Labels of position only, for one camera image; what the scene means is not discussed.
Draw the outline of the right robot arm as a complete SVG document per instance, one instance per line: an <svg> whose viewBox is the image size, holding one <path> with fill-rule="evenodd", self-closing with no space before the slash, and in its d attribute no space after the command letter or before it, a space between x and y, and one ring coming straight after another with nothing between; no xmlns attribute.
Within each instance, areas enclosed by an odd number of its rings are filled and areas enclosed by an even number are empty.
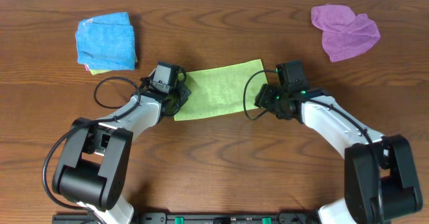
<svg viewBox="0 0 429 224"><path fill-rule="evenodd" d="M324 89L264 84L255 105L278 119L296 119L319 133L344 159L344 197L318 210L321 223L387 223L422 210L409 141L386 136L346 112Z"/></svg>

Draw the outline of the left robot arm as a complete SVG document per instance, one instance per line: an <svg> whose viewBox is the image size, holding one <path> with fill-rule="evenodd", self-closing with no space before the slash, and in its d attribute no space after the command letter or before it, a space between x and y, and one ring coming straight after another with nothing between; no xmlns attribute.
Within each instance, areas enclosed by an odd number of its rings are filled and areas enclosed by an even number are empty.
<svg viewBox="0 0 429 224"><path fill-rule="evenodd" d="M68 209L87 211L92 223L133 223L135 209L122 195L131 144L163 117L177 114L190 91L184 73L143 78L129 102L106 117L76 119L44 161L46 193Z"/></svg>

